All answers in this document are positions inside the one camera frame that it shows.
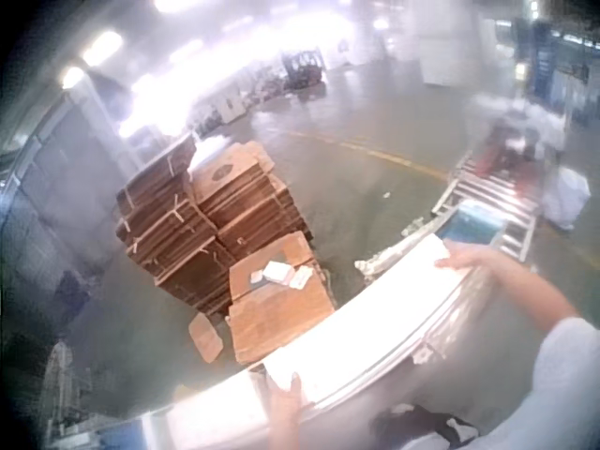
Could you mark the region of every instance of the forklift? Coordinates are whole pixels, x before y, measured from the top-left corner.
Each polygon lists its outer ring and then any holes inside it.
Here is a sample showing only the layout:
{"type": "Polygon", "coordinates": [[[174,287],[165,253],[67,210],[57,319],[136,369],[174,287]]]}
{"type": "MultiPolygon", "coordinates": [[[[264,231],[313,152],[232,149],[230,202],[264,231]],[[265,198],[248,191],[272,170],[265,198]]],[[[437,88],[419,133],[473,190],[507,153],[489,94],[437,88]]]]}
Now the forklift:
{"type": "Polygon", "coordinates": [[[323,64],[316,50],[286,52],[281,61],[288,72],[286,89],[306,89],[320,83],[323,78],[323,64]]]}

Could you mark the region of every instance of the conveyor belt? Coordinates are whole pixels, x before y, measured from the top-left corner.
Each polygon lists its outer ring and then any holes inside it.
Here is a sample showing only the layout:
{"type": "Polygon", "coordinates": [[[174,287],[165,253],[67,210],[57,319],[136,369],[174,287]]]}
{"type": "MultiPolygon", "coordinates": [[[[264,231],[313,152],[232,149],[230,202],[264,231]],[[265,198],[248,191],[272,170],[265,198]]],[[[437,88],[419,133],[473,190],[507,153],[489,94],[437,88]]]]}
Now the conveyor belt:
{"type": "Polygon", "coordinates": [[[431,210],[438,216],[465,199],[483,202],[504,212],[509,220],[500,248],[513,258],[524,262],[537,225],[540,204],[532,194],[521,196],[515,191],[516,182],[504,174],[493,173],[486,178],[474,172],[471,155],[462,159],[454,171],[454,179],[431,210]]]}

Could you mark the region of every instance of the ceiling light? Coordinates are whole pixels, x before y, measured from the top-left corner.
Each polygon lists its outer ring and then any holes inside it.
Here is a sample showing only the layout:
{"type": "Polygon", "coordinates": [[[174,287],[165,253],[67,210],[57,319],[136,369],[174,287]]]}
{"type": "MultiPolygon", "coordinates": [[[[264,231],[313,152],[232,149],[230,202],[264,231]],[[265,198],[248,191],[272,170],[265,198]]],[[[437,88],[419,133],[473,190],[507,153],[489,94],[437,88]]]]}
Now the ceiling light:
{"type": "Polygon", "coordinates": [[[390,22],[386,19],[377,19],[373,22],[373,28],[376,30],[387,30],[390,27],[390,22]]]}
{"type": "Polygon", "coordinates": [[[254,22],[254,18],[252,16],[246,16],[243,17],[242,19],[238,19],[237,21],[228,23],[227,25],[223,26],[223,33],[228,33],[232,30],[234,30],[235,28],[239,28],[242,25],[247,25],[249,23],[253,23],[254,22]]]}
{"type": "Polygon", "coordinates": [[[198,3],[200,0],[154,0],[155,7],[164,13],[180,12],[198,3]]]}
{"type": "Polygon", "coordinates": [[[285,14],[288,12],[293,12],[298,9],[298,5],[295,3],[290,3],[289,5],[282,5],[280,7],[272,7],[271,14],[274,16],[285,14]]]}
{"type": "Polygon", "coordinates": [[[63,77],[63,89],[70,89],[83,79],[85,73],[79,67],[69,67],[63,77]]]}
{"type": "Polygon", "coordinates": [[[83,52],[83,60],[91,67],[98,66],[119,50],[121,45],[123,45],[123,38],[114,31],[107,31],[83,52]]]}
{"type": "Polygon", "coordinates": [[[188,42],[186,45],[184,45],[181,49],[171,53],[169,61],[171,61],[174,64],[180,63],[181,61],[188,59],[189,56],[201,49],[203,45],[204,43],[201,40],[194,39],[188,42]]]}

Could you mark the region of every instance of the concrete floor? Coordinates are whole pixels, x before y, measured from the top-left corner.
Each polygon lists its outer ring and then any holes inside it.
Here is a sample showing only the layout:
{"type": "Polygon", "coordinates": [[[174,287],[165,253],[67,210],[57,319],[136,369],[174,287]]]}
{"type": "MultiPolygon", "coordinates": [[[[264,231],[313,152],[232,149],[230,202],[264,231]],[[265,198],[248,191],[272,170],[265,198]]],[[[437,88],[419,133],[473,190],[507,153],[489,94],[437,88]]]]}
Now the concrete floor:
{"type": "MultiPolygon", "coordinates": [[[[426,217],[443,192],[442,175],[465,150],[462,112],[469,93],[423,86],[413,63],[349,67],[329,72],[327,79],[298,97],[271,100],[221,131],[235,141],[264,144],[314,233],[319,260],[331,271],[343,304],[362,288],[353,262],[399,240],[400,231],[426,217]]],[[[567,165],[588,176],[600,165],[595,136],[575,129],[566,156],[567,165]]],[[[590,182],[595,192],[598,180],[590,182]]],[[[600,203],[593,197],[571,235],[542,227],[531,256],[538,271],[595,323],[598,217],[600,203]]],[[[238,370],[231,346],[213,365],[203,362],[188,335],[193,316],[125,256],[115,258],[97,301],[68,337],[77,364],[90,367],[97,381],[93,406],[131,416],[169,403],[177,384],[203,389],[238,370]]],[[[226,327],[219,332],[231,341],[226,327]]],[[[352,432],[311,427],[326,435],[328,448],[366,448],[368,419],[382,405],[418,401],[489,431],[528,392],[542,338],[519,310],[495,299],[464,330],[448,359],[399,367],[358,398],[353,408],[363,418],[352,432]]],[[[343,424],[352,410],[332,412],[335,422],[343,424]]]]}

